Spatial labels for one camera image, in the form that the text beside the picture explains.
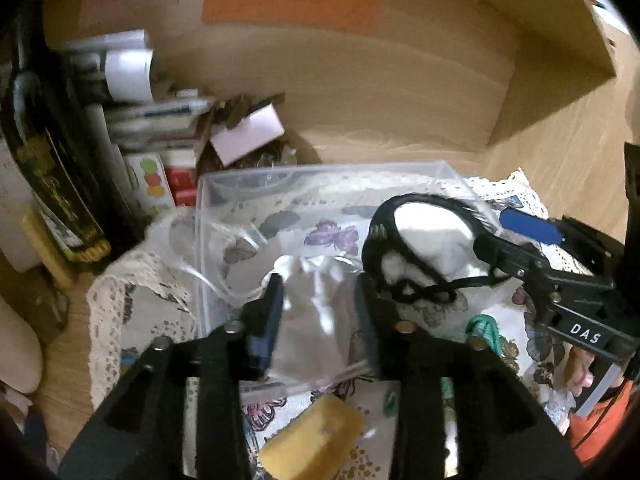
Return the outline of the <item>orange sleeve forearm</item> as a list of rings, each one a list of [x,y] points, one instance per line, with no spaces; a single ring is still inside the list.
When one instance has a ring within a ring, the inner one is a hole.
[[[625,417],[634,383],[625,380],[605,395],[587,417],[570,414],[566,437],[578,460],[589,465],[620,428]]]

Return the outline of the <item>right hand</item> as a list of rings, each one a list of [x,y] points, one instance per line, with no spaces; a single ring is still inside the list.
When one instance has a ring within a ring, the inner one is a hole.
[[[602,400],[605,362],[579,347],[570,348],[564,368],[565,385],[575,399],[575,414],[585,418]]]

